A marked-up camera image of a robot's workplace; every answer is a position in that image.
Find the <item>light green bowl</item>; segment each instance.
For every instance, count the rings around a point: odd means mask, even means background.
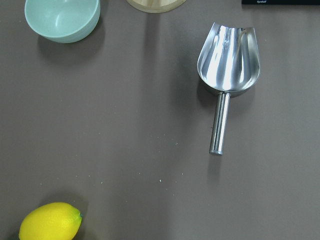
[[[100,0],[26,0],[24,15],[37,34],[58,43],[88,36],[100,16]]]

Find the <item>lemon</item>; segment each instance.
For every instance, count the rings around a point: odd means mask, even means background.
[[[22,221],[20,240],[71,240],[82,220],[80,211],[65,202],[53,202],[30,212]]]

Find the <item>metal handle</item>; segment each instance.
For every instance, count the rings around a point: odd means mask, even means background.
[[[209,153],[221,156],[223,153],[224,136],[228,116],[230,94],[221,92],[215,107]]]

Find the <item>black object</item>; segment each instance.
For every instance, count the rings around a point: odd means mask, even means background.
[[[242,0],[241,3],[256,5],[320,5],[320,0]]]

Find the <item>stainless steel scoop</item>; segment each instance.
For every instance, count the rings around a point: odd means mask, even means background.
[[[260,74],[255,29],[214,23],[200,52],[197,68],[209,90],[218,96],[209,153],[222,155],[230,98],[252,87]]]

